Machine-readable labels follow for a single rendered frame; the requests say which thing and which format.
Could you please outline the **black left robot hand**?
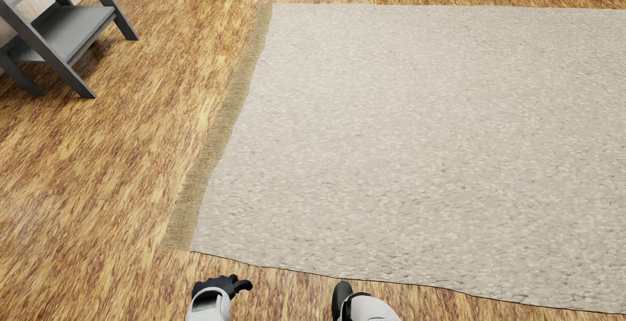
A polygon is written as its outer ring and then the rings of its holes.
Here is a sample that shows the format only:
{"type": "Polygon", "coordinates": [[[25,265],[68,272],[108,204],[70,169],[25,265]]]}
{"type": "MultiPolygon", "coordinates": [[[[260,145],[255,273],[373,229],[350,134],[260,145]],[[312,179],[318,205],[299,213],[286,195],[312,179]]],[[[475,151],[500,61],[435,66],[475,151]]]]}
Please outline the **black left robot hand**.
{"type": "Polygon", "coordinates": [[[209,287],[223,290],[229,296],[230,300],[232,300],[242,290],[251,291],[253,284],[250,280],[239,280],[236,275],[221,275],[215,278],[208,278],[204,282],[196,282],[192,289],[192,297],[196,297],[202,290],[209,287]]]}

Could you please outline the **dark gray shelves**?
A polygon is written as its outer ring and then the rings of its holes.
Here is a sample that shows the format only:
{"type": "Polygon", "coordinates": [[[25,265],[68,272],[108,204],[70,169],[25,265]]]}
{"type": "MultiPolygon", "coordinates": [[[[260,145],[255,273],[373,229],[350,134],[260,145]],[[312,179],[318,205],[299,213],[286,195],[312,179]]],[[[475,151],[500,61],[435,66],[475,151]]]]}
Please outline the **dark gray shelves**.
{"type": "Polygon", "coordinates": [[[84,99],[95,99],[95,92],[74,71],[73,65],[110,23],[115,23],[125,39],[138,41],[115,0],[99,0],[100,6],[77,6],[71,0],[54,3],[33,21],[17,9],[24,0],[0,0],[0,18],[16,36],[0,47],[0,69],[32,96],[45,94],[20,63],[49,64],[84,99]]]}

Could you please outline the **black right robot foot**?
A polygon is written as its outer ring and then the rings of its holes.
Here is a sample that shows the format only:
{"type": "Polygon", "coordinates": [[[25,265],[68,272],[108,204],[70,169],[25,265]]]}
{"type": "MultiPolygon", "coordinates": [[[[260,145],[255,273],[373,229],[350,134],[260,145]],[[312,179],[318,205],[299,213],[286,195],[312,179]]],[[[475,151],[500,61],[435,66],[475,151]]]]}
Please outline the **black right robot foot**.
{"type": "Polygon", "coordinates": [[[340,321],[340,313],[342,310],[343,302],[353,294],[352,286],[346,281],[340,281],[334,288],[331,313],[333,321],[340,321]]]}

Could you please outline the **beige fringed rug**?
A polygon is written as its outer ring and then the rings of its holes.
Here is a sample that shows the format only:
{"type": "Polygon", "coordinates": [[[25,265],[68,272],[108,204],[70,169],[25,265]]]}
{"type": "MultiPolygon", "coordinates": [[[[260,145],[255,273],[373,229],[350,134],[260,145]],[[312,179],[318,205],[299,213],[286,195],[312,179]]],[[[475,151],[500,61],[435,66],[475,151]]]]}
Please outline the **beige fringed rug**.
{"type": "Polygon", "coordinates": [[[626,9],[259,5],[160,245],[626,315],[626,9]]]}

